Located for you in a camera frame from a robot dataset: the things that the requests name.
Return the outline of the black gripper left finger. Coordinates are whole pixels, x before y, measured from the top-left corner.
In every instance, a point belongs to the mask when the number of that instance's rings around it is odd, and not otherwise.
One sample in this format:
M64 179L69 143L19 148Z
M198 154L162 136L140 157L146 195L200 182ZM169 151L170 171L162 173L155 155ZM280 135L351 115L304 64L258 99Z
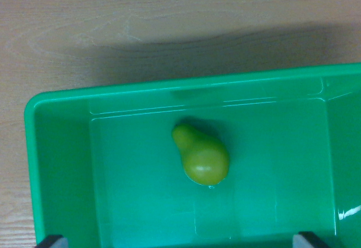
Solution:
M68 239L62 235L54 234L45 237L35 248L68 248Z

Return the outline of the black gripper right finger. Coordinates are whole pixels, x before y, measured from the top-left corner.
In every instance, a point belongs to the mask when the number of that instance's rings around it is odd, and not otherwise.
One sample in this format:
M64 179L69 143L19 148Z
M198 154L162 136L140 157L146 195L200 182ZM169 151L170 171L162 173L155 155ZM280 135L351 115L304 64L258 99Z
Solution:
M292 238L293 248L329 248L314 232L299 232Z

